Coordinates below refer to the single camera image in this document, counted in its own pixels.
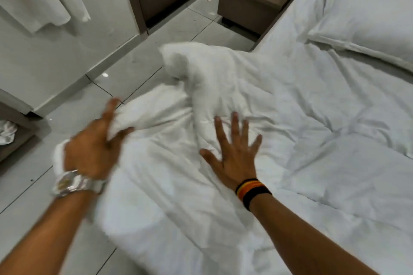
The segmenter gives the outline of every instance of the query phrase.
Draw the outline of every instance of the white bedsheet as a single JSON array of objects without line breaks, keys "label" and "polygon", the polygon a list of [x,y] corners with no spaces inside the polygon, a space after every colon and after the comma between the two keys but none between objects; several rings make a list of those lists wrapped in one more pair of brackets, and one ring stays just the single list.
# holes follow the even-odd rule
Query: white bedsheet
[{"label": "white bedsheet", "polygon": [[112,132],[137,130],[94,220],[151,274],[289,273],[198,155],[219,154],[212,119],[228,129],[232,111],[250,119],[250,139],[263,134],[258,178],[277,199],[379,273],[411,273],[413,76],[301,42],[322,7],[295,0],[255,53],[164,47],[168,73],[185,83],[121,109]]}]

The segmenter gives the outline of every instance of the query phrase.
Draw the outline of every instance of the white wall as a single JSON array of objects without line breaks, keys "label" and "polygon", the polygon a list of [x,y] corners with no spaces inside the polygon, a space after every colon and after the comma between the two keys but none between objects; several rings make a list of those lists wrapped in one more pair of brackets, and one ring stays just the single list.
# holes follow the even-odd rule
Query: white wall
[{"label": "white wall", "polygon": [[138,29],[129,0],[83,0],[92,18],[28,33],[0,8],[0,89],[38,108]]}]

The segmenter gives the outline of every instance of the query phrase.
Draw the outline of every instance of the striped wristband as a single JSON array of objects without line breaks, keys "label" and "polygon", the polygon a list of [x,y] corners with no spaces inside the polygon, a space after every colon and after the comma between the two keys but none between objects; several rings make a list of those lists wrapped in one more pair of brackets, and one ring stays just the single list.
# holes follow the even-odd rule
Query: striped wristband
[{"label": "striped wristband", "polygon": [[235,189],[235,194],[244,204],[245,208],[250,210],[251,200],[258,194],[271,194],[272,193],[262,184],[258,179],[246,179],[240,183]]}]

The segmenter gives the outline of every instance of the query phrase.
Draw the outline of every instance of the wristwatch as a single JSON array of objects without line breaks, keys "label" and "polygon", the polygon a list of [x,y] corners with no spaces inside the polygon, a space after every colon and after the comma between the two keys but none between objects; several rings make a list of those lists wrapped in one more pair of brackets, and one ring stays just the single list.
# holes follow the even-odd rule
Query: wristwatch
[{"label": "wristwatch", "polygon": [[59,198],[81,190],[91,190],[101,194],[106,182],[106,180],[90,179],[80,174],[78,170],[64,172],[54,184],[52,193]]}]

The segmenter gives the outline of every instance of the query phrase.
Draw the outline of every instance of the white pillow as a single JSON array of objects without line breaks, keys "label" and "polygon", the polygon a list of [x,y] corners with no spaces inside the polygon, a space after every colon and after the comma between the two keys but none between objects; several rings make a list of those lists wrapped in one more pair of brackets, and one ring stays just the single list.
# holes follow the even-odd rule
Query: white pillow
[{"label": "white pillow", "polygon": [[413,72],[413,0],[326,0],[308,39]]}]

